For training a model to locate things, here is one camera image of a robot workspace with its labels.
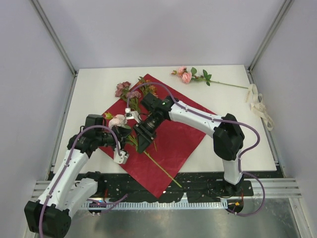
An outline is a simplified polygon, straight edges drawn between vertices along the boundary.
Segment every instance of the white table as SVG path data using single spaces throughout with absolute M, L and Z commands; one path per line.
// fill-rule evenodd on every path
M 212 74 L 212 80 L 223 83 L 248 87 L 249 80 L 243 65 L 196 66 L 198 73 L 203 69 Z M 98 68 L 81 69 L 75 85 L 62 135 L 54 172 L 57 171 L 64 158 L 69 139 L 78 133 L 79 127 L 85 123 L 88 114 L 102 114 L 118 98 L 114 96 L 116 85 L 129 81 L 134 85 L 139 76 L 150 74 L 180 93 L 186 95 L 202 106 L 218 115 L 227 113 L 236 116 L 238 121 L 253 126 L 261 136 L 257 148 L 247 152 L 242 157 L 242 169 L 246 171 L 275 171 L 276 166 L 265 135 L 262 121 L 255 116 L 245 97 L 247 89 L 212 83 L 208 87 L 205 83 L 182 83 L 170 73 L 177 67 L 138 67 L 138 68 Z M 256 136 L 247 128 L 242 128 L 245 134 L 244 148 L 256 141 Z M 100 171 L 102 173 L 125 173 L 118 164 L 113 162 L 107 154 L 97 150 L 92 154 L 81 173 Z M 223 172 L 222 160 L 214 153 L 212 139 L 208 136 L 188 158 L 181 172 Z

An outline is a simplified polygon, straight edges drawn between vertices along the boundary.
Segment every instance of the red cloth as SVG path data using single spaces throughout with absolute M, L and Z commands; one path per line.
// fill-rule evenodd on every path
M 149 74 L 144 76 L 145 80 L 151 82 L 162 83 L 159 80 L 153 78 Z M 191 107 L 197 108 L 204 112 L 212 113 L 208 109 L 195 103 L 183 94 L 177 92 L 171 87 L 164 84 L 173 94 L 175 98 L 188 104 Z M 164 99 L 168 96 L 168 93 L 164 88 L 157 86 L 157 95 L 159 98 Z M 126 102 L 123 100 L 117 101 L 106 112 L 112 115 L 124 114 L 126 108 Z M 133 126 L 136 122 L 129 120 L 129 126 Z M 155 151 L 154 144 L 152 143 L 146 151 L 151 157 L 160 164 L 172 177 L 175 177 L 187 158 L 200 144 L 205 134 L 197 129 L 194 129 L 188 125 L 165 120 L 156 130 L 157 137 L 155 138 L 155 144 L 157 150 Z M 111 148 L 101 148 L 105 153 L 113 158 L 113 151 Z M 121 167 L 128 172 L 139 184 L 146 188 L 155 197 L 159 198 L 163 191 L 171 183 L 170 179 L 157 165 L 155 165 L 145 154 L 139 154 L 135 151 L 135 148 L 127 144 L 125 150 L 129 152 L 130 156 L 125 165 Z

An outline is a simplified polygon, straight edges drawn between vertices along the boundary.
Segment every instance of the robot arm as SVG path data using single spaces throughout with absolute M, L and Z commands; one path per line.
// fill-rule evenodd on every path
M 84 128 L 93 125 L 103 125 L 104 118 L 100 115 L 88 115 Z M 36 202 L 29 201 L 24 208 L 25 216 L 30 231 L 39 232 L 39 220 L 43 206 L 45 214 L 43 218 L 43 233 L 48 237 L 63 238 L 71 224 L 71 219 L 81 205 L 92 195 L 103 196 L 106 190 L 105 179 L 100 172 L 88 172 L 80 181 L 77 187 L 71 191 L 74 181 L 87 163 L 91 154 L 99 146 L 111 146 L 114 149 L 114 161 L 124 164 L 129 154 L 122 148 L 125 145 L 125 138 L 131 133 L 131 129 L 123 127 L 112 128 L 119 142 L 120 155 L 116 150 L 116 141 L 110 132 L 104 132 L 101 128 L 87 130 L 76 142 L 71 159 L 67 163 L 71 147 L 77 135 L 69 140 L 67 151 L 62 165 L 53 177 L 45 192 Z
M 139 143 L 139 153 L 142 153 L 152 143 L 156 137 L 155 130 L 165 119 L 184 123 L 213 138 L 213 149 L 223 161 L 224 180 L 228 182 L 235 191 L 239 189 L 238 184 L 241 181 L 242 173 L 239 171 L 238 156 L 243 147 L 244 134 L 239 125 L 207 119 L 237 121 L 233 115 L 227 114 L 225 117 L 212 115 L 192 108 L 181 101 L 175 104 L 169 96 L 162 101 L 150 93 L 144 97 L 141 104 L 151 114 L 145 121 L 141 121 L 134 126 Z M 197 112 L 200 115 L 206 116 L 206 118 L 189 112 L 188 110 Z

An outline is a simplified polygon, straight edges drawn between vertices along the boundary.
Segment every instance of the white cable carrier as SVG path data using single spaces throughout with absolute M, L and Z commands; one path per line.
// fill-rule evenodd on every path
M 89 207 L 91 202 L 85 202 L 80 210 L 106 210 L 111 207 Z M 113 210 L 190 210 L 190 209 L 227 209 L 227 200 L 221 202 L 189 203 L 187 201 L 171 203 L 148 202 L 121 202 Z

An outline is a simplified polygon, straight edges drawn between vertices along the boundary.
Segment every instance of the white wall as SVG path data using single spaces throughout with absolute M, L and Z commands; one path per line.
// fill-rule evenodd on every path
M 283 0 L 40 0 L 74 66 L 250 65 Z
M 317 1 L 297 0 L 256 66 L 273 135 L 317 225 Z
M 0 32 L 0 236 L 19 238 L 72 76 L 29 1 L 1 1 Z

